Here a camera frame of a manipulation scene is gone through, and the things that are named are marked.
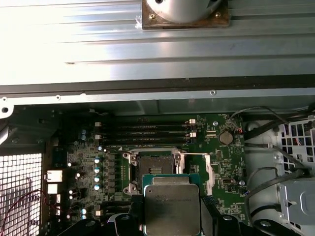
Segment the metal panel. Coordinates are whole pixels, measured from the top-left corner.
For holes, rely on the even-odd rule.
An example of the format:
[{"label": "metal panel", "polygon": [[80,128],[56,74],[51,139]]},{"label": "metal panel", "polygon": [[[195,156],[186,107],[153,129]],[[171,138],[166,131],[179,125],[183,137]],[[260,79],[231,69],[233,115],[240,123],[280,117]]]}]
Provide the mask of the metal panel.
[{"label": "metal panel", "polygon": [[226,29],[149,31],[140,2],[1,1],[0,85],[315,73],[313,0],[230,1]]}]

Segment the capacitor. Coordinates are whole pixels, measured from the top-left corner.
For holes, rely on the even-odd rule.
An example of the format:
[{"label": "capacitor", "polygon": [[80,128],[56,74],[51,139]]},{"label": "capacitor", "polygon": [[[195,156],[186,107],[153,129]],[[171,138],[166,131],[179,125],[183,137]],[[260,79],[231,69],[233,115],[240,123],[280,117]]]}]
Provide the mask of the capacitor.
[{"label": "capacitor", "polygon": [[76,163],[74,163],[74,162],[69,162],[69,163],[67,164],[67,166],[68,166],[68,167],[73,167],[73,166],[76,166]]},{"label": "capacitor", "polygon": [[95,185],[94,189],[95,189],[95,191],[98,191],[100,189],[100,185],[99,184]]},{"label": "capacitor", "polygon": [[79,179],[79,178],[81,178],[81,177],[83,177],[84,176],[84,173],[83,172],[77,172],[76,174],[75,174],[75,178],[76,179]]},{"label": "capacitor", "polygon": [[100,172],[100,168],[99,168],[99,167],[95,167],[95,168],[94,168],[94,172],[95,172],[96,174],[98,174],[98,173]]},{"label": "capacitor", "polygon": [[244,180],[240,180],[238,184],[239,184],[240,186],[245,186],[246,183],[245,183]]},{"label": "capacitor", "polygon": [[70,189],[70,190],[69,190],[69,194],[70,194],[70,195],[75,194],[76,192],[77,192],[76,189]]},{"label": "capacitor", "polygon": [[86,209],[82,209],[82,210],[81,210],[81,214],[82,214],[82,215],[85,215],[86,213],[87,213],[87,210],[86,210]]},{"label": "capacitor", "polygon": [[94,181],[97,183],[97,182],[100,182],[100,176],[96,176],[95,178],[94,178]]},{"label": "capacitor", "polygon": [[95,163],[95,164],[100,163],[100,158],[98,158],[98,157],[97,157],[97,158],[95,158],[95,159],[94,159],[94,163]]}]

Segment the ventilation grille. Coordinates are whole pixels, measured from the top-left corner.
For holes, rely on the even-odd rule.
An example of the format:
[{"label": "ventilation grille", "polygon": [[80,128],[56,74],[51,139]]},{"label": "ventilation grille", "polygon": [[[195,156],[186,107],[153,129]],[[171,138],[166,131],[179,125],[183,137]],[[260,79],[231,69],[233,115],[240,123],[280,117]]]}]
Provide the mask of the ventilation grille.
[{"label": "ventilation grille", "polygon": [[[21,196],[41,189],[41,154],[0,156],[0,225]],[[39,233],[41,194],[21,200],[5,221],[5,236],[36,236]]]},{"label": "ventilation grille", "polygon": [[[282,149],[303,162],[306,166],[315,167],[315,129],[314,120],[293,122],[283,125],[281,132]],[[284,157],[284,172],[291,173],[294,164]]]}]

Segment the cable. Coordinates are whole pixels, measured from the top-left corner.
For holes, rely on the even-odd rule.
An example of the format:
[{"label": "cable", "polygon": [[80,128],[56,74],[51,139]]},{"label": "cable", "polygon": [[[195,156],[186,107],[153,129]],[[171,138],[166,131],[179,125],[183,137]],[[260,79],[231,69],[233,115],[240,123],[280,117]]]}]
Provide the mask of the cable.
[{"label": "cable", "polygon": [[255,110],[255,109],[265,109],[265,110],[268,110],[270,111],[275,117],[277,117],[279,120],[281,120],[283,123],[286,123],[286,124],[289,124],[289,122],[282,118],[281,116],[279,116],[277,113],[275,113],[273,110],[271,110],[269,107],[265,107],[265,106],[256,106],[256,107],[248,107],[248,108],[245,108],[245,109],[242,109],[242,110],[239,110],[235,113],[233,113],[229,120],[232,122],[232,124],[240,131],[242,132],[242,129],[232,120],[233,117],[235,117],[236,115],[240,114],[240,113],[243,113],[243,112],[247,112],[247,111],[250,111],[250,110]]},{"label": "cable", "polygon": [[269,188],[275,184],[284,182],[284,181],[288,181],[291,179],[296,179],[299,178],[300,176],[303,175],[303,171],[302,170],[297,170],[296,172],[293,172],[291,174],[287,174],[284,176],[280,176],[280,177],[276,177],[270,181],[264,182],[261,185],[259,185],[257,188],[253,189],[247,196],[245,196],[245,214],[250,222],[251,225],[253,225],[252,222],[252,217],[251,217],[251,212],[250,212],[250,198],[259,193],[262,190],[265,190],[266,188]]},{"label": "cable", "polygon": [[16,202],[14,202],[14,203],[10,206],[10,208],[9,208],[9,210],[6,212],[6,214],[4,215],[3,222],[2,222],[2,226],[1,226],[0,236],[4,236],[5,222],[6,222],[6,220],[8,219],[9,214],[10,214],[10,212],[13,210],[13,208],[14,208],[20,201],[22,201],[25,197],[27,197],[27,196],[31,195],[32,193],[35,193],[35,192],[40,192],[41,194],[44,195],[44,200],[43,200],[43,201],[44,201],[44,204],[45,204],[45,205],[47,205],[47,206],[49,206],[49,207],[51,207],[51,208],[53,208],[53,209],[57,209],[57,207],[56,207],[55,205],[52,205],[52,204],[49,204],[49,203],[46,202],[46,194],[44,193],[44,191],[42,191],[42,190],[40,190],[40,189],[36,189],[36,190],[33,190],[33,191],[29,192],[29,193],[26,193],[26,194],[22,195]]},{"label": "cable", "polygon": [[278,212],[281,212],[281,205],[280,204],[274,204],[274,205],[265,205],[265,206],[258,207],[257,209],[255,209],[251,213],[251,217],[254,217],[259,212],[261,212],[263,210],[268,210],[268,209],[273,209],[273,210],[276,210]]},{"label": "cable", "polygon": [[250,144],[250,143],[245,143],[246,147],[250,148],[267,148],[267,149],[274,149],[278,152],[280,152],[284,157],[286,157],[289,161],[297,165],[297,167],[303,168],[304,165],[296,160],[293,156],[288,154],[287,152],[283,151],[281,148],[274,146],[274,145],[268,145],[268,144]]},{"label": "cable", "polygon": [[[314,115],[314,112],[309,112],[309,111],[302,111],[299,114],[291,114],[290,116],[286,117],[286,120],[289,122],[296,122],[304,119],[308,119],[308,116]],[[267,124],[262,125],[261,127],[258,127],[256,129],[253,129],[251,131],[248,131],[244,134],[244,139],[252,139],[254,137],[257,137],[265,132],[267,132],[270,129],[276,128],[279,125],[283,124],[282,120],[273,120]]]},{"label": "cable", "polygon": [[[293,156],[291,156],[290,154],[288,154],[287,152],[283,151],[281,148],[277,147],[277,146],[273,146],[273,145],[268,145],[268,144],[250,144],[250,143],[245,143],[246,147],[250,147],[250,148],[269,148],[269,149],[273,149],[276,151],[279,151],[284,157],[286,157],[289,161],[291,161],[292,163],[294,163],[296,165],[296,167],[298,168],[303,168],[304,165],[299,162],[298,160],[296,160]],[[249,192],[249,194],[247,196],[245,196],[245,214],[250,222],[251,225],[253,225],[252,222],[252,217],[251,217],[251,212],[250,212],[250,198],[259,193],[262,190],[265,190],[266,188],[269,188],[270,186],[273,186],[275,184],[284,182],[284,181],[288,181],[291,179],[296,179],[299,178],[300,176],[302,176],[304,173],[303,170],[297,170],[296,172],[293,172],[291,174],[287,174],[284,176],[280,176],[280,177],[276,177],[270,181],[264,182],[261,185],[259,185],[258,187],[256,187],[255,189],[253,189],[252,191]]]},{"label": "cable", "polygon": [[275,174],[276,174],[276,177],[278,177],[278,169],[276,167],[261,167],[261,168],[258,168],[256,170],[254,170],[250,176],[248,177],[247,179],[247,186],[250,185],[250,182],[252,180],[252,178],[254,177],[254,175],[256,175],[259,171],[262,171],[262,170],[274,170],[275,171]]}]

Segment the electrolytic capacitor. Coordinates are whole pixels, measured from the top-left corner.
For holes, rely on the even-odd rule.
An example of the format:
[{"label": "electrolytic capacitor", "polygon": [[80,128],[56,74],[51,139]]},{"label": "electrolytic capacitor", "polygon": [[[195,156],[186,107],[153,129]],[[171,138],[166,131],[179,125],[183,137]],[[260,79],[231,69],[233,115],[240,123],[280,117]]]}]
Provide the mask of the electrolytic capacitor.
[{"label": "electrolytic capacitor", "polygon": [[96,176],[95,178],[94,178],[94,181],[97,183],[97,182],[100,182],[100,180],[101,180],[101,177],[100,176]]},{"label": "electrolytic capacitor", "polygon": [[73,167],[73,166],[76,166],[76,165],[77,165],[77,163],[75,163],[75,162],[69,162],[67,164],[68,167]]},{"label": "electrolytic capacitor", "polygon": [[99,168],[99,167],[95,167],[94,172],[95,172],[96,174],[98,174],[98,173],[100,172],[100,168]]},{"label": "electrolytic capacitor", "polygon": [[95,191],[98,191],[100,189],[100,184],[97,184],[94,186]]},{"label": "electrolytic capacitor", "polygon": [[70,194],[70,195],[72,195],[72,194],[74,194],[74,193],[76,193],[76,192],[77,192],[76,189],[70,189],[70,190],[69,190],[69,194]]},{"label": "electrolytic capacitor", "polygon": [[87,213],[87,210],[86,210],[86,209],[82,209],[82,210],[81,210],[81,214],[82,214],[82,215],[85,215],[86,213]]},{"label": "electrolytic capacitor", "polygon": [[97,157],[97,158],[95,158],[95,159],[94,159],[94,163],[95,163],[95,164],[100,163],[100,158],[98,158],[98,157]]}]

